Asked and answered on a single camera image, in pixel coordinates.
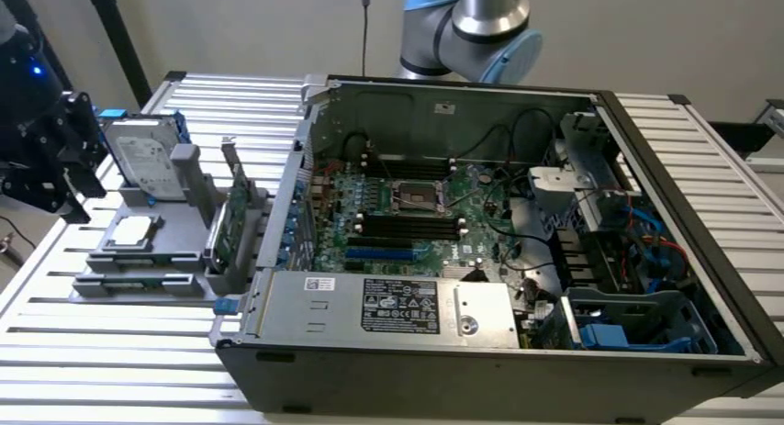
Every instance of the warning label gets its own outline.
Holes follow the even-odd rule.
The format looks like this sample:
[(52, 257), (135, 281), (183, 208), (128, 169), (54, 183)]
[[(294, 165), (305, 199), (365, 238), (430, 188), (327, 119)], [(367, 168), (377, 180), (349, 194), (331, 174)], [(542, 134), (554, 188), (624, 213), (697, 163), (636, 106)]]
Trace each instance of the warning label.
[(437, 282), (366, 279), (362, 328), (366, 331), (438, 335)]

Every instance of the slotted aluminum surface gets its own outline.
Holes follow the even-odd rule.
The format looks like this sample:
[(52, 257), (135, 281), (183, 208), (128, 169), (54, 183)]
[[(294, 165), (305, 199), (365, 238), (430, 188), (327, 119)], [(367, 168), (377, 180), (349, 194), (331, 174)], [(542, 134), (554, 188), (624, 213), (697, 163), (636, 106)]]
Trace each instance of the slotted aluminum surface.
[[(203, 153), (217, 150), (222, 136), (238, 136), (247, 171), (274, 192), (275, 173), (299, 118), (301, 84), (291, 79), (190, 74), (181, 84), (162, 85), (148, 111), (179, 108), (185, 112), (194, 141), (206, 147)], [(217, 156), (202, 167), (227, 182)], [(115, 192), (116, 169), (106, 162), (99, 172), (111, 192), (107, 198), (86, 202), (92, 222), (55, 224), (0, 295), (0, 422), (445, 423), (258, 413), (247, 406), (207, 342), (209, 308), (68, 304), (72, 275), (82, 270), (86, 253), (96, 247), (122, 202)], [(743, 202), (737, 206), (759, 205)], [(225, 323), (226, 331), (237, 330), (238, 321)], [(752, 399), (715, 399), (668, 424), (779, 424), (783, 398), (784, 386), (779, 386)]]
[(784, 330), (784, 205), (691, 106), (620, 95), (748, 288)]

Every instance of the blue pcie slot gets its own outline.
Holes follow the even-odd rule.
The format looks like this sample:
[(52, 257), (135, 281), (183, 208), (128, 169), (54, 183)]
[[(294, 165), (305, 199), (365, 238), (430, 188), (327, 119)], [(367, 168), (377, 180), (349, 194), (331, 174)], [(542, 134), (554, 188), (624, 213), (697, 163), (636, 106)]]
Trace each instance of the blue pcie slot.
[(406, 249), (347, 249), (346, 258), (413, 262), (414, 251)]

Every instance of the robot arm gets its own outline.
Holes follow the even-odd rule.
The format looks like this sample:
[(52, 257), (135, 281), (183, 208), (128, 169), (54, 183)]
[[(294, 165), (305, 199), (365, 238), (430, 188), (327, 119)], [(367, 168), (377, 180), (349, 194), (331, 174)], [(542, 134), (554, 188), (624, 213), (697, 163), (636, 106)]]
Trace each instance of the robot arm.
[(540, 57), (528, 0), (406, 0), (401, 76), (517, 84)]
[(0, 192), (68, 223), (86, 223), (76, 193), (107, 194), (95, 175), (107, 151), (92, 103), (86, 93), (63, 92), (40, 41), (3, 1), (0, 90)]

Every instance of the gray wall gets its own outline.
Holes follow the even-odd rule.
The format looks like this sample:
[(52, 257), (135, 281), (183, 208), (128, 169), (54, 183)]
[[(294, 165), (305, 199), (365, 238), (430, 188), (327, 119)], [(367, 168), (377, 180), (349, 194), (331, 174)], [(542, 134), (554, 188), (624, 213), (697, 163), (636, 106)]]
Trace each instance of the gray wall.
[[(88, 0), (31, 0), (67, 70), (104, 106), (132, 106)], [(784, 97), (784, 0), (530, 0), (545, 32), (528, 84), (684, 93), (745, 120)], [(359, 0), (119, 0), (152, 84), (167, 70), (358, 73)], [(373, 0), (369, 72), (393, 75), (402, 0)]]

